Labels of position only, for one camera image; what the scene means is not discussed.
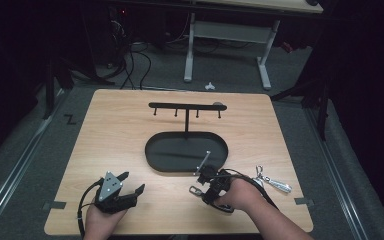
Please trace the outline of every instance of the wooden table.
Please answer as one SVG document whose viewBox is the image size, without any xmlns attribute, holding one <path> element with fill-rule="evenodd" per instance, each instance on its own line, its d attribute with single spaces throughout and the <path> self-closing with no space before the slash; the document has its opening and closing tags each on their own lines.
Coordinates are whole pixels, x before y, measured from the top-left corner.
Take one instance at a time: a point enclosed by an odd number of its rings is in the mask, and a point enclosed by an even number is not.
<svg viewBox="0 0 384 240">
<path fill-rule="evenodd" d="M 83 192 L 106 171 L 119 175 L 129 171 L 120 195 L 146 184 L 138 204 L 121 220 L 115 234 L 231 234 L 257 233 L 242 211 L 228 215 L 206 205 L 189 193 L 191 185 L 205 190 L 191 173 L 162 173 L 152 169 L 145 157 L 145 144 L 154 134 L 183 131 L 185 111 L 154 109 L 149 102 L 213 104 L 227 110 L 191 113 L 189 131 L 208 131 L 221 136 L 229 148 L 224 168 L 255 176 L 256 165 L 272 179 L 292 186 L 282 193 L 265 185 L 279 209 L 305 231 L 313 223 L 306 205 L 294 198 L 303 194 L 282 136 L 270 98 L 263 94 L 98 90 L 79 133 L 67 169 L 55 197 L 66 202 L 64 209 L 52 209 L 45 225 L 50 235 L 79 234 L 76 212 Z M 95 191 L 86 197 L 92 200 Z"/>
</svg>

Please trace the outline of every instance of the human hand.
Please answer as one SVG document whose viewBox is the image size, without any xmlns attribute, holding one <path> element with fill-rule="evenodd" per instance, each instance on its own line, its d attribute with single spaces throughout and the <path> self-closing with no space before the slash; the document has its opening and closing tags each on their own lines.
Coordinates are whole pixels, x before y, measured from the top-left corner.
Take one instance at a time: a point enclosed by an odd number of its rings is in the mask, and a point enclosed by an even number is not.
<svg viewBox="0 0 384 240">
<path fill-rule="evenodd" d="M 233 178 L 229 191 L 216 199 L 214 204 L 229 205 L 235 209 L 248 212 L 255 204 L 261 205 L 262 202 L 265 202 L 265 199 L 261 197 L 261 193 L 257 188 L 243 179 Z"/>
<path fill-rule="evenodd" d="M 108 239 L 126 212 L 127 210 L 123 210 L 114 214 L 108 214 L 101 212 L 95 205 L 90 205 L 86 213 L 86 234 L 83 239 Z"/>
</svg>

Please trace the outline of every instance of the person's right hand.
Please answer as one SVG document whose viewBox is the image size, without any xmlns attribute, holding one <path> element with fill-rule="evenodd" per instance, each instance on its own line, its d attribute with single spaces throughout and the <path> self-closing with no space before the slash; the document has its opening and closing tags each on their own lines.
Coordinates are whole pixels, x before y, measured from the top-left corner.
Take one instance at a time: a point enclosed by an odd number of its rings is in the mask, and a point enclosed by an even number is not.
<svg viewBox="0 0 384 240">
<path fill-rule="evenodd" d="M 265 199 L 252 184 L 239 178 L 233 178 L 230 189 L 214 201 L 215 205 L 229 205 L 235 209 L 247 212 L 253 205 L 261 205 Z"/>
</svg>

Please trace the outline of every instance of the gray carpet floor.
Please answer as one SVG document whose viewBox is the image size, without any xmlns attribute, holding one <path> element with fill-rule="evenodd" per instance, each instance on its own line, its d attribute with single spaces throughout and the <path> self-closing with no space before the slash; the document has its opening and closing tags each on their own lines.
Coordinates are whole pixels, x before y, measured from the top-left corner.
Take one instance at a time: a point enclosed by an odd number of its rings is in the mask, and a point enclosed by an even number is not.
<svg viewBox="0 0 384 240">
<path fill-rule="evenodd" d="M 265 91 L 255 59 L 236 55 L 228 57 L 227 53 L 231 51 L 233 50 L 225 48 L 211 54 L 197 53 L 193 81 L 186 84 L 183 82 L 185 49 L 159 50 L 149 47 L 142 52 L 149 56 L 152 62 L 143 82 L 144 89 L 152 87 L 206 91 L 205 85 L 211 82 L 216 87 L 216 92 L 273 95 L 295 84 L 311 53 L 311 49 L 297 50 L 289 54 L 282 49 L 272 49 L 267 68 L 273 87 L 271 91 Z M 138 81 L 148 68 L 148 60 L 140 54 L 134 53 L 133 57 L 135 68 L 131 79 L 135 88 L 138 88 Z M 128 69 L 132 66 L 131 60 L 127 66 Z M 98 66 L 100 74 L 108 71 Z M 80 239 L 79 236 L 46 235 L 43 228 L 49 210 L 43 207 L 45 203 L 53 201 L 56 195 L 94 91 L 99 88 L 119 88 L 125 78 L 126 74 L 123 73 L 111 79 L 116 82 L 113 87 L 76 81 L 75 87 L 63 94 L 60 98 L 63 100 L 48 120 L 49 125 L 27 170 L 0 214 L 0 239 Z M 0 149 L 0 187 L 5 183 L 29 140 L 43 124 L 44 91 L 39 93 L 38 99 L 38 106 L 20 122 Z M 314 223 L 311 235 L 315 239 L 354 239 L 329 177 L 320 140 L 314 133 L 314 126 L 306 110 L 301 108 L 297 100 L 299 99 L 287 98 L 274 102 L 273 105 L 304 196 L 312 203 L 308 207 Z M 332 104 L 329 105 L 328 111 L 327 141 L 322 144 L 328 147 L 341 172 L 367 239 L 384 239 L 384 209 L 349 146 Z M 67 115 L 72 115 L 71 122 L 75 124 L 67 124 Z"/>
</svg>

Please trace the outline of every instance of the person's right arm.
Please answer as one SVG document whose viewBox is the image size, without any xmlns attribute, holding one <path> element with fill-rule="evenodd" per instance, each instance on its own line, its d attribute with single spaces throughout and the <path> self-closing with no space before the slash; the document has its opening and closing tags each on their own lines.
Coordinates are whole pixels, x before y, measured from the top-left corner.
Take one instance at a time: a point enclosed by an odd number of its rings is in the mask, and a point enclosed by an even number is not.
<svg viewBox="0 0 384 240">
<path fill-rule="evenodd" d="M 265 240 L 313 239 L 270 205 L 254 186 L 242 179 L 234 179 L 230 190 L 214 203 L 216 205 L 230 205 L 246 212 Z"/>
</svg>

